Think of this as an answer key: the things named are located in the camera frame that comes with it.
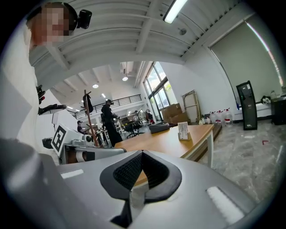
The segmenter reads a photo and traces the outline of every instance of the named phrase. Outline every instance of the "cardboard box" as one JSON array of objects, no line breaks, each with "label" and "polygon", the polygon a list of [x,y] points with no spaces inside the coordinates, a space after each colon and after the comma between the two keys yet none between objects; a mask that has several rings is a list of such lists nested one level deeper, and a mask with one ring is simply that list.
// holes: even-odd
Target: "cardboard box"
[{"label": "cardboard box", "polygon": [[174,117],[170,117],[169,123],[177,124],[182,122],[189,122],[189,118],[186,112],[178,114]]},{"label": "cardboard box", "polygon": [[168,123],[170,122],[170,117],[174,117],[182,113],[181,106],[179,103],[164,107],[160,109],[160,111],[162,112],[163,120]]}]

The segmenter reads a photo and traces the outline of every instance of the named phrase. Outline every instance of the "railing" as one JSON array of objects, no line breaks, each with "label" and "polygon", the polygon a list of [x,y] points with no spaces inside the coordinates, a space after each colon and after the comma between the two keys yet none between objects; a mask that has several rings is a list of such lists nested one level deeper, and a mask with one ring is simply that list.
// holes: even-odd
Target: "railing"
[{"label": "railing", "polygon": [[[139,95],[133,95],[133,96],[125,97],[125,98],[120,98],[120,99],[113,100],[112,102],[114,104],[111,105],[110,108],[112,109],[112,108],[115,108],[115,107],[118,107],[118,106],[123,106],[123,105],[126,105],[126,104],[130,104],[130,103],[133,103],[133,102],[139,102],[139,101],[142,101],[140,94]],[[93,112],[91,112],[90,114],[92,115],[92,114],[101,112],[101,109],[102,109],[103,105],[105,105],[105,103],[101,103],[101,104],[93,106]],[[82,117],[87,116],[86,110],[81,110],[81,111],[75,112],[75,113],[74,112],[70,112],[70,113],[76,119],[80,119]]]}]

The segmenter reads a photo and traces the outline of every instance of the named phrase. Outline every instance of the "marble floor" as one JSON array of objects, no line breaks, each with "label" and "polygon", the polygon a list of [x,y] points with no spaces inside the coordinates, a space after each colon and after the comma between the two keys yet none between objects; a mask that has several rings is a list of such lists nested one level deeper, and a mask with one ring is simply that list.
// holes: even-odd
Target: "marble floor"
[{"label": "marble floor", "polygon": [[[244,131],[243,123],[223,127],[214,142],[213,169],[260,202],[277,187],[285,142],[286,125],[275,126],[271,120],[258,121],[253,131]],[[199,163],[207,165],[207,153]]]}]

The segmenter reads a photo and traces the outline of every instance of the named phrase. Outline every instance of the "wooden table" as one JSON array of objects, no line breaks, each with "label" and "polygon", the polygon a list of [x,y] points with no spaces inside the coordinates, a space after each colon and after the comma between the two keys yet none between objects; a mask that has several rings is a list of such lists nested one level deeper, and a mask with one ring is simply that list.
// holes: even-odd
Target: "wooden table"
[{"label": "wooden table", "polygon": [[[212,158],[214,152],[214,125],[195,125],[188,126],[192,139],[190,141],[180,141],[178,138],[178,127],[172,127],[169,130],[156,134],[144,133],[136,137],[129,138],[116,143],[116,148],[124,148],[128,152],[133,150],[153,150],[166,153],[174,157],[188,158],[194,153],[207,139],[208,142],[208,166],[212,167]],[[136,186],[147,181],[147,177],[142,172],[139,176]]]}]

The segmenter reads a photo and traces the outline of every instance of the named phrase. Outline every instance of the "table leg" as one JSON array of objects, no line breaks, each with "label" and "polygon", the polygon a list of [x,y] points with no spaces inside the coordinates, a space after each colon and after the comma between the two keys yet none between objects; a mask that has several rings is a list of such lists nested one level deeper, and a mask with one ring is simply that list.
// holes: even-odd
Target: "table leg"
[{"label": "table leg", "polygon": [[210,132],[210,135],[207,137],[207,151],[209,153],[207,165],[212,168],[213,166],[213,155],[214,155],[214,135],[213,131]]}]

